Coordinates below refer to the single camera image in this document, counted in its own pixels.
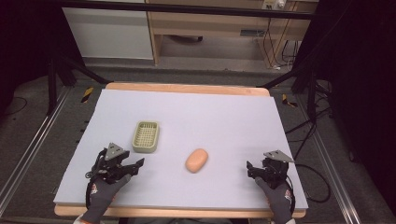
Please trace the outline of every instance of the white table surface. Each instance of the white table surface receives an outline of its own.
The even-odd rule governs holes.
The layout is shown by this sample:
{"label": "white table surface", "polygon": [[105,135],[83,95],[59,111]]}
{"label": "white table surface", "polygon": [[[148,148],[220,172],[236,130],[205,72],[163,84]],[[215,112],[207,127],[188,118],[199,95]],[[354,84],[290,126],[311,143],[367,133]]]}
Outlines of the white table surface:
{"label": "white table surface", "polygon": [[[132,149],[140,120],[155,120],[160,134],[150,154]],[[246,161],[261,167],[263,152],[291,156],[274,98],[266,96],[102,90],[92,119],[70,161],[54,202],[85,204],[91,170],[98,153],[113,142],[131,155],[122,164],[145,158],[139,174],[120,190],[114,206],[194,209],[263,209],[264,193],[247,176]],[[184,166],[196,148],[209,155],[196,174]],[[307,208],[290,163],[296,209]]]}

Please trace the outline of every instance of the floor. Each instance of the floor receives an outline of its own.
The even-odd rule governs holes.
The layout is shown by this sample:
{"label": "floor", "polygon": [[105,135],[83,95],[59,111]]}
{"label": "floor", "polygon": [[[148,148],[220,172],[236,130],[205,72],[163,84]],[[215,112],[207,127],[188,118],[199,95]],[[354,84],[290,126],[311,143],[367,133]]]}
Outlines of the floor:
{"label": "floor", "polygon": [[[292,54],[293,47],[294,44],[287,46],[285,55]],[[90,62],[91,64],[87,63],[87,65],[97,74],[116,80],[255,86],[264,84],[268,80],[288,72],[292,67],[292,60],[290,58],[284,59],[286,60],[283,61],[281,56],[277,59],[282,63],[279,69],[267,68],[256,40],[250,37],[204,37],[202,42],[197,42],[195,38],[166,36],[163,41],[162,57],[160,63],[156,66],[135,62],[114,63],[114,61],[108,64],[93,64]],[[143,72],[146,71],[145,69],[159,72],[150,71],[150,75],[147,75]],[[80,99],[87,83],[95,85],[89,78],[79,74],[77,74],[77,77],[78,84],[71,90],[70,99]],[[292,81],[290,79],[279,83],[278,86],[270,90],[271,95],[276,98],[285,131],[306,120],[306,114],[304,113],[304,101],[306,99],[304,95],[295,98],[291,94],[290,85]],[[0,122],[1,136],[18,135],[19,139],[9,138],[8,140],[1,137],[0,143],[2,145],[5,147],[11,146],[15,149],[26,148],[29,145],[29,141],[35,136],[36,129],[22,132],[21,127],[38,126],[45,118],[47,100],[42,96],[46,94],[46,85],[45,79],[40,78],[19,87],[16,92],[17,97],[9,111],[15,112],[16,109],[22,108],[21,112],[17,111],[11,116],[3,117]],[[285,93],[291,103],[297,103],[299,106],[284,105],[282,96]],[[86,121],[89,120],[90,114],[94,110],[94,100],[97,97],[99,97],[98,93],[93,93],[91,101],[86,105],[72,103],[70,100],[65,103],[57,123],[53,124],[53,130],[49,133],[43,133],[44,135],[47,134],[47,140],[40,143],[41,145],[39,144],[41,148],[33,155],[35,159],[31,161],[30,168],[26,170],[23,180],[18,183],[19,187],[15,190],[14,196],[7,202],[7,208],[1,208],[0,218],[2,219],[0,219],[0,222],[16,223],[18,220],[19,223],[70,223],[72,217],[67,220],[63,218],[60,220],[53,215],[51,200],[56,193],[57,182],[62,179],[67,160],[73,156],[73,148],[82,136],[81,130],[84,130],[87,126]],[[396,223],[395,216],[384,204],[364,167],[361,164],[349,161],[343,138],[340,136],[330,114],[327,113],[328,106],[325,100],[318,100],[318,111],[323,110],[326,113],[318,120],[316,132],[306,141],[304,150],[299,156],[299,163],[315,167],[316,170],[326,176],[325,178],[331,180],[328,170],[329,162],[323,160],[323,157],[320,156],[320,152],[324,148],[329,157],[332,158],[331,165],[336,168],[336,177],[341,179],[341,186],[337,185],[337,181],[334,182],[335,184],[331,183],[332,195],[326,203],[308,201],[310,208],[307,215],[297,222]],[[302,143],[301,139],[304,139],[308,131],[309,127],[306,126],[298,132],[287,135],[293,153],[299,149]],[[64,136],[67,136],[68,142],[62,140]],[[51,158],[59,157],[57,150],[61,150],[63,155],[61,158],[52,160]],[[1,152],[4,158],[10,161],[17,161],[23,153],[23,151],[10,150],[2,150]],[[10,176],[12,169],[5,166],[4,162],[2,163],[0,168],[4,170],[4,174],[0,176],[0,183],[3,185],[7,182],[7,177]],[[326,197],[325,189],[327,187],[325,182],[318,178],[315,173],[305,167],[299,168],[299,173],[301,173],[300,178],[303,187],[309,193],[311,199],[321,200]],[[339,189],[344,189],[346,195],[337,194]],[[37,210],[35,203],[42,207]],[[352,211],[357,212],[356,217],[347,219],[346,214],[343,213],[345,212],[343,210],[345,203],[353,205],[351,208]],[[254,220],[254,222],[262,224],[265,220]]]}

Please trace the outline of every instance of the wooden table edge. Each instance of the wooden table edge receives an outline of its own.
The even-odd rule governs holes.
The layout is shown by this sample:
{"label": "wooden table edge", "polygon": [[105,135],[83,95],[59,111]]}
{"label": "wooden table edge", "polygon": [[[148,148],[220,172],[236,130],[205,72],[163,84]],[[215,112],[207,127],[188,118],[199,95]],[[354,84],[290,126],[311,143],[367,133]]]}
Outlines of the wooden table edge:
{"label": "wooden table edge", "polygon": [[[61,217],[79,216],[87,211],[82,205],[56,204],[55,214]],[[304,217],[305,209],[295,209],[294,218]],[[211,218],[268,218],[273,213],[264,210],[211,210],[211,209],[172,209],[142,207],[112,207],[105,212],[109,217],[211,217]]]}
{"label": "wooden table edge", "polygon": [[162,91],[180,93],[270,96],[269,91],[265,88],[252,88],[243,86],[111,82],[106,85],[106,89],[124,91]]}

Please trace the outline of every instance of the human hand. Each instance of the human hand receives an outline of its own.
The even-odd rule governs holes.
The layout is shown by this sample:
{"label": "human hand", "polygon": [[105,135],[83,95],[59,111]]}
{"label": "human hand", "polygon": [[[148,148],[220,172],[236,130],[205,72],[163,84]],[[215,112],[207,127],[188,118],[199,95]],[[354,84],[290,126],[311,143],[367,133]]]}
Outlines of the human hand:
{"label": "human hand", "polygon": [[81,220],[88,223],[98,223],[119,190],[131,180],[131,175],[125,175],[117,183],[107,184],[98,178],[92,185],[91,206]]}
{"label": "human hand", "polygon": [[279,185],[276,189],[271,189],[261,177],[258,176],[254,180],[267,196],[270,208],[274,213],[275,223],[284,224],[290,221],[290,204],[292,195],[286,183]]}

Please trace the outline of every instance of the green basket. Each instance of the green basket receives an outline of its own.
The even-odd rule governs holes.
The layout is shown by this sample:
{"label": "green basket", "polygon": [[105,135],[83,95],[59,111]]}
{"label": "green basket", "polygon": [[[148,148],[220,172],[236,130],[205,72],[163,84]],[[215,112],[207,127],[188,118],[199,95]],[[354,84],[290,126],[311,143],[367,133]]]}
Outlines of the green basket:
{"label": "green basket", "polygon": [[160,127],[154,121],[140,121],[134,130],[132,147],[135,152],[150,153],[155,151]]}

